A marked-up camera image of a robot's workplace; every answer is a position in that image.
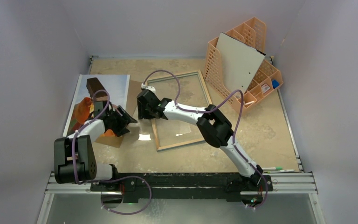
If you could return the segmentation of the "brown cardboard backing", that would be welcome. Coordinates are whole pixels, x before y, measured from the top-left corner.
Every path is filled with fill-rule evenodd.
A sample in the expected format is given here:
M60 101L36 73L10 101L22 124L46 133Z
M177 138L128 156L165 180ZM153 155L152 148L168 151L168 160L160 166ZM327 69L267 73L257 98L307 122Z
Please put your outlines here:
M126 111L132 116L135 112L135 109L137 107L137 100L136 100L136 96L141 92L140 89L141 83L134 81L134 80L130 80L129 81L129 88L128 88L128 94L127 94L127 102L126 102ZM116 147L116 148L120 148L124 138L128 135L129 133L117 137L117 136L100 136L97 138L96 143L100 143L100 144L104 144L110 147Z

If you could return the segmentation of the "hot air balloon photo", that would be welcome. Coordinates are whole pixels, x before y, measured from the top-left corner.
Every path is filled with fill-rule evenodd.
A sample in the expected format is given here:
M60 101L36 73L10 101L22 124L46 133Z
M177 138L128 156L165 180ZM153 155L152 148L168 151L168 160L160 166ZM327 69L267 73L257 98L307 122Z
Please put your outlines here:
M128 74L80 75L62 135L71 135L87 119L93 117L95 101L110 101L129 112L129 87Z

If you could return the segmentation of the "blue wooden picture frame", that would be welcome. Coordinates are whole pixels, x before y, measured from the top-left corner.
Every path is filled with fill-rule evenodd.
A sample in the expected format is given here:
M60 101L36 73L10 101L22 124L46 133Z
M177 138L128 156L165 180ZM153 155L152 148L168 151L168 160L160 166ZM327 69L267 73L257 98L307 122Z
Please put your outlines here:
M179 74L155 70L142 86L170 100L163 107L165 118L151 118L158 152L204 143L196 123L212 100L200 70Z

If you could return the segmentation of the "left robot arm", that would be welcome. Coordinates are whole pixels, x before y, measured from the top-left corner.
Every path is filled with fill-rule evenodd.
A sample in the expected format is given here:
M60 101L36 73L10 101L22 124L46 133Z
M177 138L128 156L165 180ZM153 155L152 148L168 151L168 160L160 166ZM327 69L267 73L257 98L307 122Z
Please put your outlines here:
M54 141L54 177L57 183L82 184L102 181L109 191L120 186L114 165L98 164L92 147L100 135L111 130L120 137L129 133L127 126L137 121L121 106L113 107L108 101L94 104L93 117L68 137Z

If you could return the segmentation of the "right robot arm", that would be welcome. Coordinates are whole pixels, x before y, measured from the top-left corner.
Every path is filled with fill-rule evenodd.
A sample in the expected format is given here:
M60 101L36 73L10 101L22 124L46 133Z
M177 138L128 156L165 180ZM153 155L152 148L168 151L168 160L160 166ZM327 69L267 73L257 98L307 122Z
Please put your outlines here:
M159 99L149 89L143 89L138 94L137 104L139 119L178 120L197 126L205 142L222 150L235 165L247 189L254 190L261 182L267 183L261 167L250 159L236 140L237 129L232 128L229 119L217 106L183 105L169 98Z

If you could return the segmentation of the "grey board in organizer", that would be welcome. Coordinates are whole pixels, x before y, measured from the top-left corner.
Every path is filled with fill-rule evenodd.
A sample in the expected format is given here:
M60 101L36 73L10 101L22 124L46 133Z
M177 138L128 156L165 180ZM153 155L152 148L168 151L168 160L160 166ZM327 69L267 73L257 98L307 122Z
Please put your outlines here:
M265 59L265 54L245 43L220 33L216 44L222 61L224 86L245 92Z

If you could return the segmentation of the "red white card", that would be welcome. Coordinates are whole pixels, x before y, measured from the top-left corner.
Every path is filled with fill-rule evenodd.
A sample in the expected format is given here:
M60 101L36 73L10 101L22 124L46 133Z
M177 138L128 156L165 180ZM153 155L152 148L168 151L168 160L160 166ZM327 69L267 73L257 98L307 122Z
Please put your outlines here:
M270 87L267 83L264 83L264 84L261 86L261 90L262 90L262 93L263 93L263 94L266 94L270 89L271 89L271 87Z

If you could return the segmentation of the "orange plastic desk organizer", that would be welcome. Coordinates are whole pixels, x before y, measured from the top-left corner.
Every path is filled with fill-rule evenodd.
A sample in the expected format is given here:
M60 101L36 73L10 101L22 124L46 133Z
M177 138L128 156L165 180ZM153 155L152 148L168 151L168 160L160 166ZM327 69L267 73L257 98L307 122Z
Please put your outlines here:
M227 103L246 112L283 85L281 72L264 53L266 24L257 17L221 32L207 44L203 78Z

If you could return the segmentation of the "blue item in organizer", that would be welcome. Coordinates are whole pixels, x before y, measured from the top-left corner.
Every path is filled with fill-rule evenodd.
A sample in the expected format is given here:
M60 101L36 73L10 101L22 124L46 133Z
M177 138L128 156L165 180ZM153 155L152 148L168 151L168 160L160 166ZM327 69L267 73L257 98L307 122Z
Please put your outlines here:
M278 81L276 81L275 79L272 80L272 86L273 86L274 89L278 88L279 85L280 85L280 84L279 84Z

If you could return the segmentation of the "green marker pen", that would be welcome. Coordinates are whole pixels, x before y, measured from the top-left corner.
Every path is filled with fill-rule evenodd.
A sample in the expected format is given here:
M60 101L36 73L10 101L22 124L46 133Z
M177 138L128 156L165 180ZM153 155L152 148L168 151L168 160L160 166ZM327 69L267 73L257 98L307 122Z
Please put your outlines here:
M278 171L282 170L282 167L269 167L269 168L262 168L263 171Z

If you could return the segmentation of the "white marker pen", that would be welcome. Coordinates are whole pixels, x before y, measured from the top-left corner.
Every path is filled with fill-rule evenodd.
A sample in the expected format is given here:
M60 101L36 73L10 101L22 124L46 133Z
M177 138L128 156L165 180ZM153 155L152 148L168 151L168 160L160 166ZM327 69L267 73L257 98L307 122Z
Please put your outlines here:
M294 169L281 169L281 170L271 171L271 173L291 173L291 172L295 172L295 170Z

